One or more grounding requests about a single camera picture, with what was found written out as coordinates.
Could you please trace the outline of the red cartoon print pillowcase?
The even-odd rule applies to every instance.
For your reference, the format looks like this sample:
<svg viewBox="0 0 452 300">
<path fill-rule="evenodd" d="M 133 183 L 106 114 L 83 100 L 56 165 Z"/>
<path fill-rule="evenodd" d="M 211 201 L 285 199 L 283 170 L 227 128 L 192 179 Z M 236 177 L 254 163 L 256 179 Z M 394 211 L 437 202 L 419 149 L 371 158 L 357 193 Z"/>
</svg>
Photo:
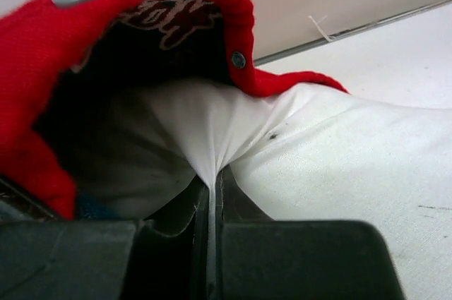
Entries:
<svg viewBox="0 0 452 300">
<path fill-rule="evenodd" d="M 31 0 L 1 19 L 1 174 L 65 219 L 76 187 L 35 130 L 55 87 L 69 78 L 167 80 L 195 73 L 254 97 L 298 83 L 337 90 L 313 71 L 275 75 L 252 61 L 250 0 Z"/>
</svg>

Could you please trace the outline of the white pillow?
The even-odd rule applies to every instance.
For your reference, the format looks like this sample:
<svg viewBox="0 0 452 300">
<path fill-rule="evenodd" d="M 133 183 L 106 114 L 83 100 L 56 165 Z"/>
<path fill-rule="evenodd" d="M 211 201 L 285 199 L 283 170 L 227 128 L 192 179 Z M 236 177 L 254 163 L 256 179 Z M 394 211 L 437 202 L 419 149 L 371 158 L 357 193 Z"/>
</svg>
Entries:
<svg viewBox="0 0 452 300">
<path fill-rule="evenodd" d="M 226 167 L 278 220 L 366 220 L 409 299 L 451 298 L 451 110 L 298 84 L 276 97 L 191 79 L 93 104 L 66 168 L 123 217 L 146 217 Z"/>
</svg>

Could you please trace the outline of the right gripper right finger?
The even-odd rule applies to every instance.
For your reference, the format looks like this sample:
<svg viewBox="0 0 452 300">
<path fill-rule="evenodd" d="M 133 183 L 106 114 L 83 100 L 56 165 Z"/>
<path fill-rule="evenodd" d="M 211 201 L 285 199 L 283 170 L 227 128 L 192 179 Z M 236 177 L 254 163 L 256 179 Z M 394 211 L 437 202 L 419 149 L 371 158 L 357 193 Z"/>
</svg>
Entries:
<svg viewBox="0 0 452 300">
<path fill-rule="evenodd" d="M 230 168 L 216 191 L 216 299 L 402 299 L 379 231 L 355 220 L 277 221 Z"/>
</svg>

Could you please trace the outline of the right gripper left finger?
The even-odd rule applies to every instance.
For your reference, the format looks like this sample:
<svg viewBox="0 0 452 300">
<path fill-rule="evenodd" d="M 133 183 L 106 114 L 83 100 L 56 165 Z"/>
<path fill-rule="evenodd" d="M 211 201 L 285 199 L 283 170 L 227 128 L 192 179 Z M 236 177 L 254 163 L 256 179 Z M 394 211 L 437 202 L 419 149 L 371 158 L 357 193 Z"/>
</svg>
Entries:
<svg viewBox="0 0 452 300">
<path fill-rule="evenodd" d="M 208 189 L 150 219 L 65 222 L 1 180 L 2 299 L 204 299 Z"/>
</svg>

